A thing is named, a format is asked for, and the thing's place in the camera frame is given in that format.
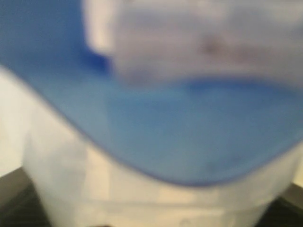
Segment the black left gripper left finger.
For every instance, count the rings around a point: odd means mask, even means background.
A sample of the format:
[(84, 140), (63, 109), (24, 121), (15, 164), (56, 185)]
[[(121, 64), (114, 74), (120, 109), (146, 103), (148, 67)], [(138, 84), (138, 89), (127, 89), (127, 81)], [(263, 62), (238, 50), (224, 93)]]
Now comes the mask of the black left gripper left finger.
[(32, 182), (18, 168), (0, 178), (0, 225), (2, 227), (49, 227)]

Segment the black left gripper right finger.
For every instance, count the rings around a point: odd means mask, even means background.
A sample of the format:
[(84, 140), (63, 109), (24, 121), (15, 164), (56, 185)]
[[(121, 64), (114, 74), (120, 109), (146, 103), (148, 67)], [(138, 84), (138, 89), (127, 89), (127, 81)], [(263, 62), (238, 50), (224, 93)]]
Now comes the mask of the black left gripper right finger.
[(303, 189), (291, 186), (275, 200), (261, 218), (258, 227), (303, 227)]

